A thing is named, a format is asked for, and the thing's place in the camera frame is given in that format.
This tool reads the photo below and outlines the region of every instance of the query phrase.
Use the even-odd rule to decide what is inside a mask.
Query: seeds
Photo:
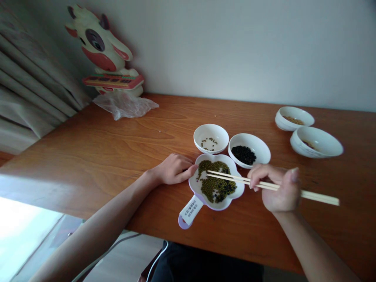
[[[211,161],[202,161],[199,163],[199,174],[196,178],[197,181],[202,182],[201,191],[211,203],[222,202],[227,195],[235,192],[236,183],[233,181],[228,181],[224,179],[208,177],[207,179],[201,178],[203,171],[212,170],[230,174],[230,168],[224,162],[216,161],[212,163]]]
[[[292,123],[295,123],[297,125],[304,125],[304,122],[302,122],[300,119],[295,119],[293,117],[289,117],[289,116],[283,116],[285,119],[287,119],[288,121],[291,121]]]
[[[255,153],[252,152],[251,149],[245,146],[236,146],[231,149],[231,153],[240,160],[242,163],[246,165],[252,165],[256,160]]]
[[[208,138],[205,138],[204,140],[201,141],[201,147],[204,148],[204,142],[206,142],[208,140]],[[213,138],[213,137],[210,137],[209,138],[209,141],[213,142],[214,144],[217,144],[218,145],[218,142]]]
[[[308,147],[310,147],[311,149],[314,149],[315,151],[318,151],[314,146],[312,146],[312,144],[308,141],[304,141],[302,140],[304,144],[306,144]]]

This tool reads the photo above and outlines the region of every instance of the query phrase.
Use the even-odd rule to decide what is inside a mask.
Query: toy keyboard
[[[142,75],[139,76],[114,76],[109,74],[94,74],[84,78],[82,82],[87,86],[118,88],[118,89],[134,89],[144,82]]]

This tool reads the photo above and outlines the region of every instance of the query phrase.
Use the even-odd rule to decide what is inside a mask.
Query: cartoon cow
[[[73,22],[66,24],[65,28],[71,36],[81,40],[82,51],[91,62],[99,67],[95,68],[96,73],[139,75],[135,69],[125,68],[125,61],[131,61],[133,58],[132,52],[112,34],[110,24],[104,14],[99,19],[79,5],[69,6],[68,12]],[[125,92],[129,91],[136,91],[139,96],[143,89],[140,85],[138,89],[125,90]]]

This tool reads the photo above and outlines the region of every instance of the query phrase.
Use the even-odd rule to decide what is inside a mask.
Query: black pants
[[[264,267],[237,258],[168,242],[152,282],[247,281],[262,282]]]

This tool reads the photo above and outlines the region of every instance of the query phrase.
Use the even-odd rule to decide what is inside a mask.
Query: plastic bag
[[[107,112],[112,113],[115,120],[119,120],[122,117],[139,118],[151,109],[159,108],[159,105],[152,100],[132,97],[120,91],[98,95],[93,102]]]

